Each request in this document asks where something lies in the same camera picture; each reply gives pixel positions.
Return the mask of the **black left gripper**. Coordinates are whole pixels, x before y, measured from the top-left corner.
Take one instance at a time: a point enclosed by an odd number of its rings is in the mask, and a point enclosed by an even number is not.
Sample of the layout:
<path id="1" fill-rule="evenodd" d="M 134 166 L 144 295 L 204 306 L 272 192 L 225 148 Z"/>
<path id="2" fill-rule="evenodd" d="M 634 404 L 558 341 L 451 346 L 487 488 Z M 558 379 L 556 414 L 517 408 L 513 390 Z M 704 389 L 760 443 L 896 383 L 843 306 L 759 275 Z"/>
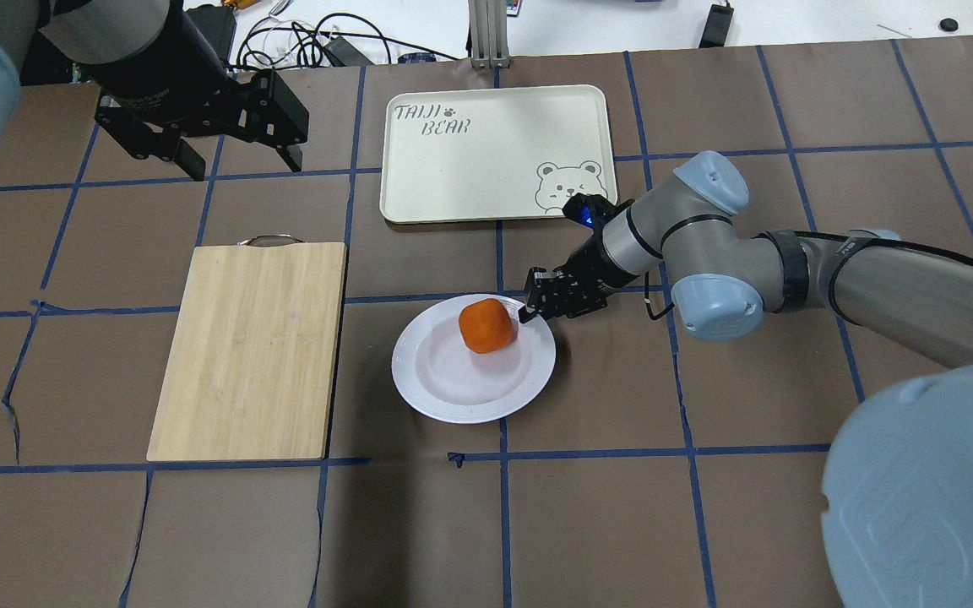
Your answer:
<path id="1" fill-rule="evenodd" d="M 187 138 L 226 135 L 270 147 L 287 170 L 301 172 L 309 112 L 277 70 L 236 80 L 187 17 L 94 24 L 105 52 L 94 65 L 94 120 L 132 157 L 173 163 L 201 182 L 206 161 Z"/>

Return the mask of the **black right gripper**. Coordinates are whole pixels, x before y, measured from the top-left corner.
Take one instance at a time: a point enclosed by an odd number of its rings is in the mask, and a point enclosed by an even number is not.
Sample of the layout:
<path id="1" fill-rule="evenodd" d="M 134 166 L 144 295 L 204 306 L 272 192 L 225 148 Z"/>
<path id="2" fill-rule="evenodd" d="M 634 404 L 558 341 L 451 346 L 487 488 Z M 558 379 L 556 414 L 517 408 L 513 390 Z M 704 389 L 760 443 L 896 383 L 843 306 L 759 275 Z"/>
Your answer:
<path id="1" fill-rule="evenodd" d="M 518 310 L 518 320 L 526 324 L 537 317 L 584 316 L 605 308 L 607 297 L 621 288 L 622 267 L 610 259 L 600 243 L 587 240 L 553 270 L 529 268 L 525 306 Z"/>

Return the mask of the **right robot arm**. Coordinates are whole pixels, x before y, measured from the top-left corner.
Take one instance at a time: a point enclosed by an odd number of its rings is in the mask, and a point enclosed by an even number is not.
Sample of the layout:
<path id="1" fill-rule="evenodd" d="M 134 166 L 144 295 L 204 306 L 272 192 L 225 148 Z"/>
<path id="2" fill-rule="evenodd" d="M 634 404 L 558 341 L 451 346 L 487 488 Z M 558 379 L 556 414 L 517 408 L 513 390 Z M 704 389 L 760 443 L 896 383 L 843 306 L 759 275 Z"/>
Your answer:
<path id="1" fill-rule="evenodd" d="M 742 239 L 744 177 L 702 151 L 643 197 L 563 194 L 590 239 L 526 276 L 521 323 L 599 311 L 664 264 L 668 311 L 699 341 L 768 314 L 825 307 L 943 366 L 869 395 L 828 450 L 824 550 L 846 607 L 973 607 L 973 258 L 892 231 L 766 231 Z"/>

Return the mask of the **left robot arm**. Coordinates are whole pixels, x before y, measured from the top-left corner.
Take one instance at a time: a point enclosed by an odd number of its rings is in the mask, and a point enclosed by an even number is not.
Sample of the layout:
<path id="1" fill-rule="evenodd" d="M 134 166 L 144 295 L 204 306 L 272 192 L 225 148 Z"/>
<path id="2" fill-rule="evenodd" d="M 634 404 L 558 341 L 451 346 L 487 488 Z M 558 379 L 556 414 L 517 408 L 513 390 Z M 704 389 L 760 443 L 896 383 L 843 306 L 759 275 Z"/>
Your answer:
<path id="1" fill-rule="evenodd" d="M 0 1 L 0 136 L 43 35 L 101 89 L 94 120 L 133 158 L 206 176 L 190 138 L 231 136 L 302 168 L 309 114 L 271 68 L 232 77 L 179 1 Z"/>

